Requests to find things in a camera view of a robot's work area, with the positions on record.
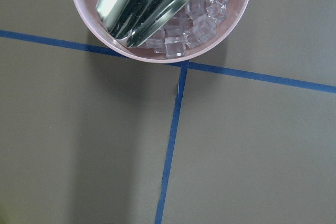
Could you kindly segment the clear ice cubes pile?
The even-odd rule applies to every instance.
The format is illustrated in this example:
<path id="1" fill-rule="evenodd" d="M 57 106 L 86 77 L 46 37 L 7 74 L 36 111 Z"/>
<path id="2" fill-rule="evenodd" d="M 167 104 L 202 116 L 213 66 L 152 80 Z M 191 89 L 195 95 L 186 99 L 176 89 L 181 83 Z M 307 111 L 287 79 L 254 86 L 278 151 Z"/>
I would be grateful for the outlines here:
<path id="1" fill-rule="evenodd" d="M 227 18 L 230 0 L 189 0 L 163 27 L 140 47 L 152 49 L 167 59 L 184 57 L 188 49 L 199 47 L 216 35 Z"/>

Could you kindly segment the metal ice scoop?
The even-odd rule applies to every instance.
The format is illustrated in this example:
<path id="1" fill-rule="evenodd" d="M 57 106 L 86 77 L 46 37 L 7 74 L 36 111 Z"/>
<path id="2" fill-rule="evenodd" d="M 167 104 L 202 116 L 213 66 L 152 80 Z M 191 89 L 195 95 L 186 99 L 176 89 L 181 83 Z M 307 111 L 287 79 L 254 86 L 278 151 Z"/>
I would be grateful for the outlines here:
<path id="1" fill-rule="evenodd" d="M 189 0 L 98 0 L 104 29 L 122 45 L 142 45 Z"/>

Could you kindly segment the pink bowl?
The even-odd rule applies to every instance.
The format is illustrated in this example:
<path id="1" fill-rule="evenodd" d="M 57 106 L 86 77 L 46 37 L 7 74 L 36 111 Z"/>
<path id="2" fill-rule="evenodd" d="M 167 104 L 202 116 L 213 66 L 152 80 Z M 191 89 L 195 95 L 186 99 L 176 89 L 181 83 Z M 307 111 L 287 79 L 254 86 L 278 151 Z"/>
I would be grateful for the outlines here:
<path id="1" fill-rule="evenodd" d="M 108 49 L 115 51 L 119 55 L 138 61 L 150 63 L 176 63 L 200 56 L 221 43 L 240 21 L 249 0 L 230 0 L 228 3 L 227 18 L 217 27 L 216 36 L 199 47 L 187 49 L 184 57 L 176 57 L 172 59 L 167 59 L 163 54 L 156 54 L 149 49 L 131 49 L 118 43 L 101 26 L 98 14 L 95 10 L 97 1 L 98 0 L 73 0 L 77 12 L 90 32 L 99 39 L 99 41 L 105 44 Z"/>

